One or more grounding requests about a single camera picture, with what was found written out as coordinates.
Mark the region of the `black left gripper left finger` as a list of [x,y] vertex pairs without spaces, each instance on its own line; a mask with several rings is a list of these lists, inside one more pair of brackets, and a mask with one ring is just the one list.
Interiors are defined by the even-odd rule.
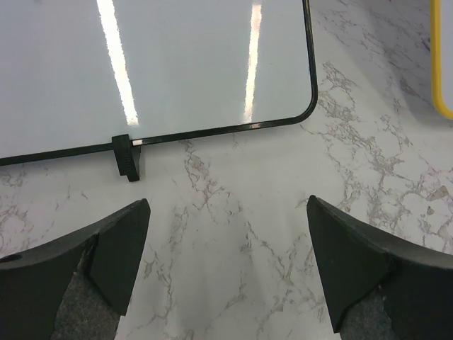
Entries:
[[149,227],[145,199],[1,259],[2,339],[114,339]]

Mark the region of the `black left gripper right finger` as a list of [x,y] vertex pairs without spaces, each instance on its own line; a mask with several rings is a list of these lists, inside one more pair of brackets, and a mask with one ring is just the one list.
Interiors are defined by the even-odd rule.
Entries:
[[342,339],[451,339],[452,256],[311,196],[309,233],[333,332]]

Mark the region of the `yellow framed whiteboard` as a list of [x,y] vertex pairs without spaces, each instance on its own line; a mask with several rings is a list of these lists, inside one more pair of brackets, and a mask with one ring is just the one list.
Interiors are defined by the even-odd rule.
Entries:
[[452,119],[452,1],[430,1],[432,102],[437,112]]

